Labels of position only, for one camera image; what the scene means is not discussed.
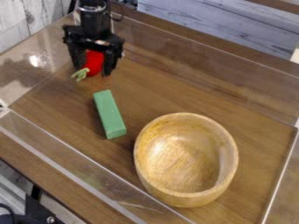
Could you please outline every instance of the bowl rim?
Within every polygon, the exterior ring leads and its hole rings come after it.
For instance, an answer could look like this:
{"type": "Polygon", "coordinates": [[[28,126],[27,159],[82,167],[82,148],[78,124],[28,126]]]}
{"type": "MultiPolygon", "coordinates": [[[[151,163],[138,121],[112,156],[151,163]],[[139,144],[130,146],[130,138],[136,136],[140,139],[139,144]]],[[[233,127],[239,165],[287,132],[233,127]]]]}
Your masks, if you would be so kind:
{"type": "Polygon", "coordinates": [[[225,188],[230,185],[230,182],[231,180],[234,179],[234,176],[235,176],[235,173],[237,173],[237,170],[238,170],[238,167],[239,167],[239,149],[238,149],[238,145],[237,145],[237,142],[230,134],[230,132],[226,130],[226,128],[217,122],[214,121],[213,119],[210,119],[207,116],[205,115],[198,115],[198,114],[194,114],[194,113],[187,113],[187,112],[183,112],[183,113],[173,113],[173,114],[169,114],[169,115],[162,115],[159,116],[158,118],[155,118],[143,128],[143,130],[140,131],[139,135],[138,135],[138,138],[135,140],[135,168],[136,168],[136,172],[138,172],[138,175],[142,176],[143,180],[151,185],[153,188],[155,188],[157,190],[159,190],[161,192],[166,193],[166,194],[170,194],[173,196],[177,196],[177,197],[181,197],[181,198],[194,198],[194,197],[201,197],[201,196],[209,196],[209,195],[213,195],[214,193],[218,193],[221,190],[223,190],[223,186],[225,188]],[[158,123],[161,120],[163,120],[165,118],[169,118],[169,117],[173,117],[173,116],[194,116],[202,120],[206,120],[209,121],[210,123],[213,123],[213,125],[215,125],[225,133],[226,135],[226,138],[229,139],[229,142],[231,143],[231,148],[233,148],[233,157],[235,158],[234,159],[234,164],[233,164],[233,168],[231,168],[231,172],[229,173],[229,176],[210,189],[202,191],[202,192],[177,192],[177,191],[173,191],[165,187],[161,187],[157,185],[157,183],[154,181],[151,181],[147,177],[147,175],[144,175],[144,171],[142,169],[142,166],[140,166],[140,163],[138,161],[138,148],[139,148],[139,144],[140,144],[140,140],[142,140],[142,137],[143,135],[146,134],[147,130],[150,129],[150,127],[158,123]]]}

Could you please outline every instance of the green block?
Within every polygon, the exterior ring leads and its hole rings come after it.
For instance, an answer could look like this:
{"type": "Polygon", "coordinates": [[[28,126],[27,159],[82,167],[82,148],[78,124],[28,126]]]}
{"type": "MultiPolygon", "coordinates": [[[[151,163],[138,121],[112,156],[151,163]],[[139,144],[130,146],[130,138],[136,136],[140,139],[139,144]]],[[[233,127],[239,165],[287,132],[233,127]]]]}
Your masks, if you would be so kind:
{"type": "Polygon", "coordinates": [[[127,133],[118,105],[110,90],[94,94],[98,113],[107,133],[107,139],[122,137],[127,133]]]}

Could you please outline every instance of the wooden bowl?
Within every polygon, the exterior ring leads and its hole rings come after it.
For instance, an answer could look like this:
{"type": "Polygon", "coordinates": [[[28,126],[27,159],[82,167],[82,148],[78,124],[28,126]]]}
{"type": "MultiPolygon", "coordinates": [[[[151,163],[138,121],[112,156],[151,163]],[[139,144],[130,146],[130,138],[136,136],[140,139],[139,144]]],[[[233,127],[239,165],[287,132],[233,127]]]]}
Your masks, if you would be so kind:
{"type": "Polygon", "coordinates": [[[199,207],[227,190],[239,151],[209,117],[170,114],[150,122],[135,142],[135,168],[147,191],[175,207],[199,207]]]}

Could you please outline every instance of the small green object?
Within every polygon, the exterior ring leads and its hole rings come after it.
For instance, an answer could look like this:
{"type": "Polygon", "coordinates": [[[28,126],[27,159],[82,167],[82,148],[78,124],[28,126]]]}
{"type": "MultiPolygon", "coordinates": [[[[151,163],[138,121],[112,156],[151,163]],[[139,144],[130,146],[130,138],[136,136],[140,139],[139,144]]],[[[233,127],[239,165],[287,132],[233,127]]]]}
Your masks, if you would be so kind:
{"type": "Polygon", "coordinates": [[[107,139],[122,137],[127,133],[118,105],[110,90],[94,94],[98,113],[107,133],[107,139]]]}

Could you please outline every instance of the wooden table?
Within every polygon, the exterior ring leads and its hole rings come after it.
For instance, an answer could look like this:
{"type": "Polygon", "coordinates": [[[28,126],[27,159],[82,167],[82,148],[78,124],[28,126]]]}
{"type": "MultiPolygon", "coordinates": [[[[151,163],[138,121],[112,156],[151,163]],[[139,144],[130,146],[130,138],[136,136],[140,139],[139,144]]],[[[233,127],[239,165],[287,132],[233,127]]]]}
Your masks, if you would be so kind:
{"type": "Polygon", "coordinates": [[[247,0],[257,4],[279,9],[281,11],[289,11],[294,14],[299,14],[299,1],[298,0],[247,0]]]}
{"type": "MultiPolygon", "coordinates": [[[[237,177],[215,202],[177,211],[198,223],[258,223],[295,139],[299,66],[138,12],[127,15],[132,19],[116,24],[127,41],[126,58],[108,79],[71,79],[75,69],[62,43],[70,17],[2,55],[0,86],[18,82],[23,87],[6,88],[10,107],[143,190],[132,159],[142,128],[174,112],[209,116],[237,140],[237,177]],[[128,132],[111,141],[92,101],[92,94],[107,88],[128,132]]],[[[80,218],[90,223],[132,222],[12,139],[0,135],[0,141],[2,159],[80,218]]],[[[66,167],[75,163],[63,154],[52,158],[66,167]]]]}

